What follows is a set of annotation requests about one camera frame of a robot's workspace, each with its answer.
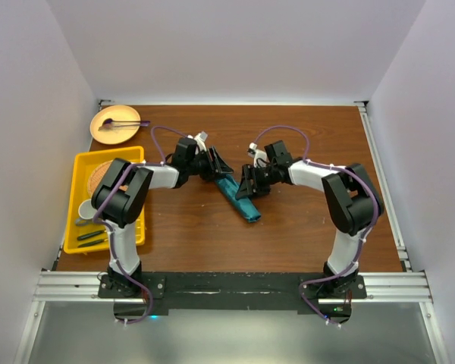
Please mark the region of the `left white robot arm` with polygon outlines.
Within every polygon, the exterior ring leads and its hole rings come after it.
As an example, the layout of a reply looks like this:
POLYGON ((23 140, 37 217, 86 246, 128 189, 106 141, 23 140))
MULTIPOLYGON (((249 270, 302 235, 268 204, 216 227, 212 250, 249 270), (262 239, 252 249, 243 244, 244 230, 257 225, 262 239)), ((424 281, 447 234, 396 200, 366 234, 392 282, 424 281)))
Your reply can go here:
POLYGON ((91 199, 96 210, 92 220, 105 227, 110 261, 105 285, 124 297, 145 296, 141 261, 135 236, 136 220, 150 190, 178 189, 190 177, 219 180, 234 173, 214 146, 182 137, 171 156, 163 162, 129 162, 116 158, 111 163, 91 199))

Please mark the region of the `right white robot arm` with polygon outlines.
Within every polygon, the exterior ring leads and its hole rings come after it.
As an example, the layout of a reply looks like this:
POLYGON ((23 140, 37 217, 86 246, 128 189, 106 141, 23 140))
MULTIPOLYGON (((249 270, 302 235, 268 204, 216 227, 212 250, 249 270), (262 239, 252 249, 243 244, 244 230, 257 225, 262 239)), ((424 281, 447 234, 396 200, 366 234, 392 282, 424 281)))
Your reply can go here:
POLYGON ((321 278, 302 283, 315 285, 333 298, 341 297, 356 280, 359 257, 367 236, 384 212, 384 204, 361 164, 326 165, 293 158, 283 141, 259 149, 250 143, 252 164, 242 169, 236 199, 268 195, 277 183, 322 191, 336 228, 332 251, 321 278))

